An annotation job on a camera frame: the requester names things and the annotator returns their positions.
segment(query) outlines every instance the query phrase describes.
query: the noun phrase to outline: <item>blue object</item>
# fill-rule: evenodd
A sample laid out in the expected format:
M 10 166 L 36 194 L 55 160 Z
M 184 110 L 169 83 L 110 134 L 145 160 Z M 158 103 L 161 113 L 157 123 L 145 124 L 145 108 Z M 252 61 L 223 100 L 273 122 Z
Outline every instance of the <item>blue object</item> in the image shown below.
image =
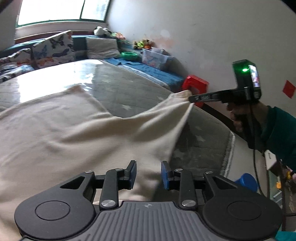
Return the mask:
M 148 74 L 165 84 L 167 84 L 170 87 L 170 90 L 172 92 L 179 92 L 181 90 L 181 86 L 184 82 L 184 78 L 181 76 L 178 76 L 174 73 L 170 72 L 164 72 L 159 69 L 153 68 L 151 66 L 148 66 L 146 64 L 140 63 L 140 62 L 132 62 L 132 61 L 126 61 L 123 58 L 110 58 L 110 59 L 104 59 L 104 61 L 113 64 L 113 65 L 120 65 L 122 64 L 124 66 L 129 66 L 130 68 L 139 70 L 145 74 Z
M 249 173 L 243 174 L 238 180 L 235 181 L 235 183 L 240 184 L 241 186 L 246 187 L 253 192 L 257 192 L 257 182 L 255 178 Z
M 37 59 L 42 59 L 45 58 L 47 54 L 47 45 L 44 45 L 43 49 L 41 52 L 35 51 L 34 55 L 37 57 Z
M 133 188 L 133 185 L 135 183 L 136 180 L 136 176 L 137 176 L 137 163 L 135 162 L 133 168 L 131 169 L 130 172 L 130 177 L 129 177 L 129 183 L 130 183 L 130 187 Z
M 168 173 L 163 162 L 161 162 L 161 178 L 163 180 L 165 190 L 169 190 Z
M 275 239 L 277 241 L 295 241 L 296 240 L 296 233 L 278 231 Z

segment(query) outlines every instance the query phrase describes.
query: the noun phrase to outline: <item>blue blanket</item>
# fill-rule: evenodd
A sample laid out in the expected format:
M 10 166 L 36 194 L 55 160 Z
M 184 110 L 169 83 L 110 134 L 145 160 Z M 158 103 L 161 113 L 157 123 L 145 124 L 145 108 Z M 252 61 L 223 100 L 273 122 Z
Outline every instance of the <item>blue blanket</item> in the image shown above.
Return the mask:
M 148 74 L 167 84 L 170 87 L 170 90 L 172 92 L 179 92 L 181 90 L 181 86 L 184 81 L 184 78 L 181 76 L 178 76 L 173 73 L 164 72 L 159 69 L 155 69 L 143 63 L 126 61 L 123 58 L 118 58 L 118 59 L 110 58 L 110 59 L 104 59 L 104 61 L 116 66 L 119 66 L 119 65 L 129 66 L 130 67 L 129 70 L 136 69 L 136 70 L 142 71 L 145 74 Z

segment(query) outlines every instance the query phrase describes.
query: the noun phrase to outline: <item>window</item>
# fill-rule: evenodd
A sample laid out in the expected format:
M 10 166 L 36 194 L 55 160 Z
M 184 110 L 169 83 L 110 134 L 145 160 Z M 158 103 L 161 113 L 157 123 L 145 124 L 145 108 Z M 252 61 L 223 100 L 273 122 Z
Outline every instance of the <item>window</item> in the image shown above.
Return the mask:
M 110 0 L 23 0 L 17 26 L 51 21 L 104 22 Z

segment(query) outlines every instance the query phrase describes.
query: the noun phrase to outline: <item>stuffed toy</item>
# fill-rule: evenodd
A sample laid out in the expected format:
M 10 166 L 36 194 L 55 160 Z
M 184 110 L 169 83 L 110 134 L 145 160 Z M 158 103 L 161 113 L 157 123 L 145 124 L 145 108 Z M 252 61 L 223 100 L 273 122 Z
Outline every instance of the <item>stuffed toy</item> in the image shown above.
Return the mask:
M 97 26 L 97 28 L 94 30 L 94 34 L 96 36 L 110 36 L 111 31 L 109 31 L 107 28 L 102 28 L 101 26 Z
M 138 50 L 142 50 L 144 49 L 151 49 L 151 45 L 152 45 L 152 41 L 148 40 L 148 39 L 143 39 L 142 41 L 134 41 L 133 42 L 133 48 L 134 49 L 138 49 Z
M 121 33 L 111 33 L 112 37 L 118 38 L 120 40 L 125 40 L 126 38 Z

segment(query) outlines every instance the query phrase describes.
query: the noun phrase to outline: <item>bed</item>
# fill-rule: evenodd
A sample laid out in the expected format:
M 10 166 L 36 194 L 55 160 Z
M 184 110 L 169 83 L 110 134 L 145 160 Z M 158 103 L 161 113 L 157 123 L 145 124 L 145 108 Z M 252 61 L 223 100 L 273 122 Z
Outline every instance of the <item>bed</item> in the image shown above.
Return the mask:
M 81 84 L 111 114 L 123 118 L 154 107 L 171 93 L 136 73 L 89 59 L 36 70 L 0 84 L 0 111 L 76 84 Z M 177 141 L 170 165 L 191 170 L 194 175 L 214 171 L 227 177 L 235 139 L 223 123 L 194 107 Z M 156 196 L 161 199 L 161 192 Z
M 174 93 L 181 91 L 181 86 L 184 82 L 184 78 L 181 76 L 161 71 L 139 61 L 127 61 L 123 58 L 109 58 L 104 59 L 104 61 L 145 77 Z

